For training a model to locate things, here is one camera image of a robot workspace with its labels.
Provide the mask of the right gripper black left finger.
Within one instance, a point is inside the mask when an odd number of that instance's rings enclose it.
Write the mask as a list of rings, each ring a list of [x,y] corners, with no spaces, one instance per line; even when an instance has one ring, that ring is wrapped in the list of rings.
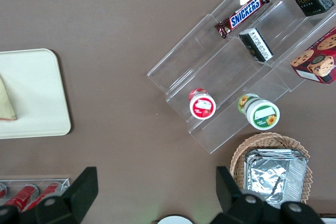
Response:
[[[82,223],[97,195],[97,168],[87,167],[61,196],[46,198],[31,210],[1,206],[1,223]]]

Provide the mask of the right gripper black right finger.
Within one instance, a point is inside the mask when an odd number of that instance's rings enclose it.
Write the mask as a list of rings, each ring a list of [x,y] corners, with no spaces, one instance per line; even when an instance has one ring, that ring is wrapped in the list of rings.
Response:
[[[223,211],[211,223],[323,223],[300,202],[288,201],[277,209],[253,194],[243,194],[225,166],[216,168],[216,194]]]

